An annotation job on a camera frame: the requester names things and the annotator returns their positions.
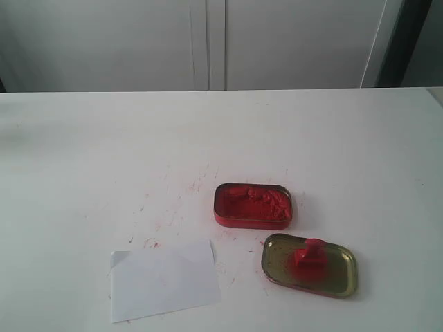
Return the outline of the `red ink tin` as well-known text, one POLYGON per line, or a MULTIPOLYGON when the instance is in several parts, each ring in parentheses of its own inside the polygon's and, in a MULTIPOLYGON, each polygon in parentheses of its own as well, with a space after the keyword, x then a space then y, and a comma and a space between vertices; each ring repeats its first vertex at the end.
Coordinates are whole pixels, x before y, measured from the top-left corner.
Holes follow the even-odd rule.
POLYGON ((214 196, 213 213, 228 228, 284 230, 293 219, 289 191, 281 185, 223 183, 214 196))

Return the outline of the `gold tin lid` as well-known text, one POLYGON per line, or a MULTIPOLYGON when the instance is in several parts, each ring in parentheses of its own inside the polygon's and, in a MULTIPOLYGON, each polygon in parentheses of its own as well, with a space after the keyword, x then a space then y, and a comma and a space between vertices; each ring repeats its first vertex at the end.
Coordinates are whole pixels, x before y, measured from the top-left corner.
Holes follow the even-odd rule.
POLYGON ((267 237, 261 260, 266 277, 280 286, 327 297, 352 296, 358 287, 358 264, 354 254, 343 246, 325 241, 325 266, 296 266, 294 253, 304 247, 305 239, 281 233, 267 237))

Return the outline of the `red plastic stamp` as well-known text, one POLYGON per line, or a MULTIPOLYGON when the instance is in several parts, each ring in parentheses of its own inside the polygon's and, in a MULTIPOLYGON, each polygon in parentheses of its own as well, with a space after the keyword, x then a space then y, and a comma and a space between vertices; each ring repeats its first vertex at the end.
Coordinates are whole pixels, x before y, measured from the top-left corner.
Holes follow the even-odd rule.
POLYGON ((297 249, 294 253, 295 265, 300 267, 325 266, 327 263, 325 245, 326 243, 321 239, 305 239, 304 247, 297 249))

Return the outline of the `white paper sheet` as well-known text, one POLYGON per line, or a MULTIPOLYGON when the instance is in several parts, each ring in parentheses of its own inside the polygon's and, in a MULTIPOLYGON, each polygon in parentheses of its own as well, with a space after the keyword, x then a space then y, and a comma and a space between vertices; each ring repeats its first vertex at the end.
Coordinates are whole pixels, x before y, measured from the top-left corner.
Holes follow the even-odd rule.
POLYGON ((215 304, 222 298, 208 239, 113 251, 110 280, 111 323, 215 304))

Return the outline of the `white cabinet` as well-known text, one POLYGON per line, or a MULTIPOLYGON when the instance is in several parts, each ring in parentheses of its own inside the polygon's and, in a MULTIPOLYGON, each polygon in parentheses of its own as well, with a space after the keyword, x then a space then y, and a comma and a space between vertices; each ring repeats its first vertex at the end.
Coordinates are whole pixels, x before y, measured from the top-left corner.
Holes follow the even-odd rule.
POLYGON ((373 87, 400 1, 2 1, 12 92, 373 87))

